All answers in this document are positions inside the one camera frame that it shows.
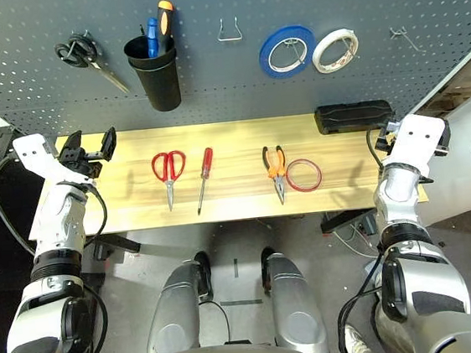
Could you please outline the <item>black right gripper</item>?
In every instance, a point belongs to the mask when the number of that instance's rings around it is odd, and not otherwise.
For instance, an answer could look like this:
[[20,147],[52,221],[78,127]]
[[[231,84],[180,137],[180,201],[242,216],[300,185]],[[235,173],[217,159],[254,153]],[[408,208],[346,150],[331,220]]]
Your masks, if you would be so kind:
[[439,156],[448,155],[449,143],[451,139],[451,129],[450,129],[449,121],[445,119],[443,119],[443,121],[444,121],[443,133],[437,144],[437,154]]

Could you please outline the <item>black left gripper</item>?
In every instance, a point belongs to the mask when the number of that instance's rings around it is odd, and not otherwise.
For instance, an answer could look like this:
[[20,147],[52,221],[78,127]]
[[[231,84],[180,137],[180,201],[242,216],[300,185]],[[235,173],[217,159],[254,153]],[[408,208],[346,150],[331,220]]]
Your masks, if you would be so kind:
[[82,132],[73,132],[66,138],[59,155],[59,161],[66,168],[86,176],[88,179],[100,177],[102,164],[100,160],[110,161],[116,149],[116,130],[109,128],[102,137],[101,150],[96,153],[87,153],[81,147]]

